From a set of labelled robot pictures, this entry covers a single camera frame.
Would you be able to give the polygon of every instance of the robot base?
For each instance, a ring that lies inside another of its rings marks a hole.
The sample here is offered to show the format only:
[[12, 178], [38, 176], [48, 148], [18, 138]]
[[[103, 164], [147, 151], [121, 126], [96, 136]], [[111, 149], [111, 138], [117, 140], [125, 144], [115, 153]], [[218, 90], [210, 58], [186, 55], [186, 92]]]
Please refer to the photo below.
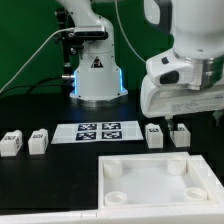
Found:
[[102, 107], [112, 107], [121, 103], [125, 103], [128, 100], [128, 92], [108, 100], [83, 100], [79, 99], [77, 95], [70, 95], [70, 102], [79, 106], [89, 107], [89, 108], [102, 108]]

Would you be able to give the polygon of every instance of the black table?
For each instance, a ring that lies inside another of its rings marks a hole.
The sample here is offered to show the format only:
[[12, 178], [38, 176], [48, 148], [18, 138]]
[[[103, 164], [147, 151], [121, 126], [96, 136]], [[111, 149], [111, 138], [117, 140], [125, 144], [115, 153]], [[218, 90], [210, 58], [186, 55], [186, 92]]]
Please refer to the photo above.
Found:
[[[24, 145], [18, 155], [0, 158], [0, 215], [90, 210], [98, 207], [98, 156], [188, 151], [203, 155], [224, 184], [224, 122], [208, 121], [212, 113], [178, 116], [192, 133], [190, 148], [175, 148], [163, 118], [146, 119], [139, 93], [128, 102], [104, 109], [68, 104], [60, 94], [18, 95], [0, 99], [0, 137], [21, 130]], [[30, 156], [28, 140], [34, 130], [49, 131], [50, 142], [58, 124], [138, 120], [159, 124], [165, 135], [163, 149], [148, 149], [146, 141], [49, 144], [45, 155]]]

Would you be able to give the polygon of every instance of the warning label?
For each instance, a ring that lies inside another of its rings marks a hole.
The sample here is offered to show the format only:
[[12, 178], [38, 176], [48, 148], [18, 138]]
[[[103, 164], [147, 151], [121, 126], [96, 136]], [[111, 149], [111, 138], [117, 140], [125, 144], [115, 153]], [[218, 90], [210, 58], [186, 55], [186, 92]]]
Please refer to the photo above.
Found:
[[103, 64], [98, 57], [94, 60], [91, 68], [103, 68]]

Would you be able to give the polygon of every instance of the white plastic part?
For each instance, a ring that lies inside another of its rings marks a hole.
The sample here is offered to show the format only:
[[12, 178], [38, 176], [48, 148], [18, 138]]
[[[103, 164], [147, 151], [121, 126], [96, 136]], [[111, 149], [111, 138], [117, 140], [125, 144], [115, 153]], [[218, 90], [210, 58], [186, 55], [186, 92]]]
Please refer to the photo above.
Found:
[[186, 201], [206, 201], [207, 193], [200, 188], [189, 188], [184, 192]]
[[148, 147], [163, 148], [163, 133], [159, 125], [148, 124], [145, 126], [145, 137]]
[[[197, 59], [216, 58], [224, 52], [224, 1], [171, 0], [172, 26], [175, 52]], [[155, 0], [144, 0], [146, 19], [157, 24], [162, 12]]]
[[184, 156], [172, 156], [167, 161], [167, 170], [170, 174], [181, 176], [186, 173], [187, 159]]
[[104, 176], [106, 178], [119, 178], [123, 175], [122, 161], [105, 160], [103, 163]]
[[8, 132], [0, 142], [1, 156], [16, 156], [23, 144], [22, 132]]
[[224, 108], [224, 76], [215, 86], [193, 91], [185, 85], [154, 85], [146, 75], [141, 87], [141, 108], [146, 117], [189, 114]]
[[[162, 59], [167, 58], [168, 64], [163, 64]], [[170, 49], [162, 54], [150, 58], [146, 62], [146, 69], [152, 82], [156, 86], [162, 86], [160, 79], [164, 74], [177, 71], [179, 73], [178, 82], [175, 84], [188, 84], [190, 83], [194, 76], [194, 67], [191, 64], [181, 62], [178, 60], [174, 54], [173, 49]]]
[[123, 192], [110, 192], [105, 196], [106, 206], [119, 206], [128, 203], [127, 195]]
[[176, 147], [191, 146], [191, 133], [187, 130], [184, 124], [178, 124], [177, 131], [170, 131], [170, 137]]
[[48, 146], [48, 131], [34, 131], [28, 141], [30, 155], [44, 154]]

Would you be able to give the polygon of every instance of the black sticker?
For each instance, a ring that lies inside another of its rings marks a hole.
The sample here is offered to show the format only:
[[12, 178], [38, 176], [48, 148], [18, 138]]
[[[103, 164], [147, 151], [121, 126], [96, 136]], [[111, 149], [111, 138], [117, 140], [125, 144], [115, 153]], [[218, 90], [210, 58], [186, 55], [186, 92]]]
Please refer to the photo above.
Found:
[[157, 129], [157, 128], [150, 128], [149, 131], [150, 132], [159, 132], [159, 129]]
[[120, 123], [104, 123], [103, 130], [117, 130], [121, 129], [121, 124]]
[[5, 140], [13, 140], [13, 139], [15, 139], [15, 137], [16, 136], [7, 136], [7, 137], [5, 137]]
[[103, 64], [98, 57], [94, 60], [91, 68], [103, 68]]
[[122, 139], [121, 131], [102, 132], [102, 139]]
[[96, 132], [78, 133], [76, 141], [96, 140]]
[[42, 138], [43, 135], [34, 135], [33, 138]]
[[78, 131], [93, 131], [97, 129], [97, 124], [80, 124]]

